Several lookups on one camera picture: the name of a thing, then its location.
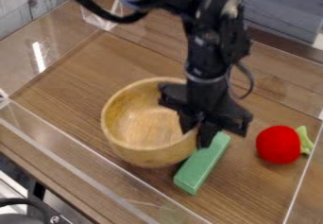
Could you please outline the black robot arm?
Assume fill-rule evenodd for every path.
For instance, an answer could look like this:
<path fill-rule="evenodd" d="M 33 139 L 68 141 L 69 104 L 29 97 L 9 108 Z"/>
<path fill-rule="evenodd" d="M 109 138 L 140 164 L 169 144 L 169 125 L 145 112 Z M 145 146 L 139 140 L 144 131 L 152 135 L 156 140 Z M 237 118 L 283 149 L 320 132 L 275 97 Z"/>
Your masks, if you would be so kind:
<path fill-rule="evenodd" d="M 224 129 L 244 136 L 252 113 L 237 103 L 244 96 L 232 93 L 229 86 L 233 69 L 253 78 L 243 65 L 251 49 L 243 0 L 120 0 L 133 9 L 125 16 L 113 14 L 93 0 L 76 1 L 99 17 L 117 24 L 139 21 L 155 9 L 180 18 L 188 45 L 187 81 L 159 85 L 159 104 L 177 112 L 184 132 L 197 129 L 197 146 L 208 147 Z"/>

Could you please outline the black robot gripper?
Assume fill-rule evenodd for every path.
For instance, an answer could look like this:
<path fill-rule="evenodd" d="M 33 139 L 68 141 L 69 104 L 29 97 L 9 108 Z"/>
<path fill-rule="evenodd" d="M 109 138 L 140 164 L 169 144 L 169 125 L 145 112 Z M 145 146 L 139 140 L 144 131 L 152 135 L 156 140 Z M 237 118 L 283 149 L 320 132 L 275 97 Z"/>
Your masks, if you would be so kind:
<path fill-rule="evenodd" d="M 184 83 L 161 81 L 157 84 L 159 104 L 177 112 L 181 132 L 188 132 L 197 123 L 197 147 L 208 148 L 221 129 L 245 136 L 251 112 L 229 94 L 228 76 L 209 80 L 187 78 Z"/>

